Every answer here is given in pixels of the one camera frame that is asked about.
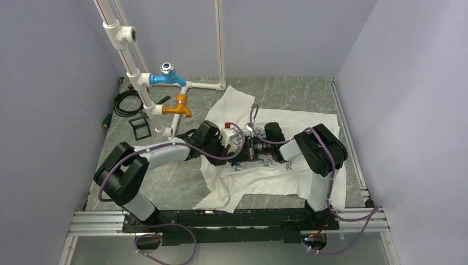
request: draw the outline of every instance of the table surface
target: table surface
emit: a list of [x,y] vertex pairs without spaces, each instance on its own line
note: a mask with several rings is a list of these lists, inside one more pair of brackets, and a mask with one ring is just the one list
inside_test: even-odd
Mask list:
[[[192,77],[187,81],[201,83],[218,83],[215,77]],[[265,109],[285,109],[293,111],[306,111],[317,113],[337,114],[338,106],[333,97],[332,88],[328,78],[318,77],[232,77],[226,78],[228,86],[232,86],[238,91],[254,96],[255,102],[260,108]],[[123,88],[129,85],[126,79]],[[154,102],[169,95],[171,99],[165,102],[167,106],[176,105],[175,98],[179,94],[180,88],[158,86],[149,90],[151,99]],[[190,129],[197,128],[205,119],[208,110],[224,94],[222,91],[208,89],[190,89],[189,107],[192,111],[192,118],[182,116],[179,121],[176,134],[184,133]],[[129,97],[121,103],[123,109],[136,109],[140,100],[136,97]],[[151,137],[135,141],[133,129],[128,123],[129,119],[113,115],[111,125],[108,129],[104,146],[99,159],[99,165],[105,160],[107,155],[120,142],[127,142],[132,146],[152,145],[157,142],[166,141],[161,135],[153,133]],[[160,121],[169,127],[173,115],[163,115]],[[344,137],[344,126],[338,119],[340,126],[339,139],[347,145]],[[192,209],[198,202],[205,198],[210,191],[206,187],[203,175],[200,172],[201,159],[192,159],[185,162],[176,162],[159,167],[146,173],[140,191],[153,202],[159,209]],[[363,197],[360,191],[360,182],[356,175],[354,163],[351,159],[345,161],[347,187],[346,187],[346,208],[364,206]],[[114,203],[103,203],[98,200],[99,187],[93,182],[88,197],[86,210],[120,210]],[[239,205],[238,209],[250,208],[302,208],[304,199],[297,195],[260,195],[247,194]]]

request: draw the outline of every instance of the blue faucet handle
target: blue faucet handle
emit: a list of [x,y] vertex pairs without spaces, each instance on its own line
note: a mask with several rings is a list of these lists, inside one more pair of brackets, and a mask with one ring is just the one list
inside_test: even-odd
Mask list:
[[161,65],[161,73],[165,78],[171,79],[176,76],[176,68],[172,63],[165,62]]

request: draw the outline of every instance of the yellow faucet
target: yellow faucet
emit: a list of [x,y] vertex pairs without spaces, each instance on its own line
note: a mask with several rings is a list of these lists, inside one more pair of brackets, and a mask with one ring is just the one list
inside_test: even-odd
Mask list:
[[177,100],[177,107],[175,108],[168,108],[166,106],[162,107],[162,114],[173,113],[173,114],[185,114],[187,118],[192,117],[192,113],[190,110],[185,106],[187,104],[187,95],[179,94],[176,97]]

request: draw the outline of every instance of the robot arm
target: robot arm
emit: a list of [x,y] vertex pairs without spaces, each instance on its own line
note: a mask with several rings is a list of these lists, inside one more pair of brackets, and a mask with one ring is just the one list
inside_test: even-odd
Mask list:
[[[284,139],[278,124],[266,125],[267,139]],[[315,126],[314,131],[318,133],[324,144],[332,153],[336,169],[340,169],[343,161],[347,159],[348,153],[341,142],[323,125]],[[104,185],[103,191],[119,206],[127,209],[140,219],[145,225],[159,224],[159,210],[139,190],[147,171],[159,166],[197,158],[200,152],[217,156],[206,157],[215,166],[226,164],[226,155],[230,148],[223,141],[225,134],[220,133],[219,128],[210,121],[204,121],[198,129],[193,129],[185,134],[178,135],[171,141],[150,146],[132,147],[126,142],[118,144],[111,152],[101,167],[94,175],[94,181],[102,186],[109,172],[121,161],[135,152],[138,154],[123,162],[109,177]],[[329,179],[332,172],[332,163],[317,139],[303,131],[294,136],[294,141],[278,146],[260,146],[261,139],[246,136],[244,145],[237,152],[235,161],[252,161],[258,157],[259,152],[274,153],[277,162],[292,160],[304,155],[307,164],[312,169],[313,185],[307,199],[309,206],[314,211],[321,211],[327,207],[326,199],[329,189]]]
[[[140,219],[146,225],[159,223],[159,210],[139,190],[147,171],[168,163],[185,161],[200,156],[200,152],[189,148],[194,146],[204,152],[226,157],[229,146],[221,144],[218,127],[210,121],[204,121],[197,130],[178,135],[171,141],[150,146],[132,147],[122,142],[110,153],[94,175],[94,181],[102,186],[112,168],[124,157],[143,150],[126,160],[108,178],[104,192],[118,206],[121,206]],[[213,165],[224,165],[226,160],[208,158]]]

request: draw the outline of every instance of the white cloth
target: white cloth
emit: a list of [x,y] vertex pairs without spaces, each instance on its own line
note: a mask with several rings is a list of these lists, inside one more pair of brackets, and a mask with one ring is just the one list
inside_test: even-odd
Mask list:
[[[223,128],[230,121],[241,127],[249,119],[254,97],[239,92],[229,86],[224,96],[208,111],[206,120]],[[323,123],[338,137],[339,126],[334,114],[312,112],[292,112],[290,110],[259,109],[255,118],[256,128],[263,128],[266,123],[279,123],[285,138],[293,137],[306,127]],[[244,194],[289,195],[297,194],[307,198],[310,192],[312,171],[303,156],[291,161],[265,167],[258,161],[246,162],[247,169],[236,171],[229,164],[213,166],[202,157],[201,173],[211,193],[199,202],[194,209],[216,209],[234,212]],[[344,166],[339,170],[334,182],[332,204],[337,210],[344,210],[346,196],[346,176]]]

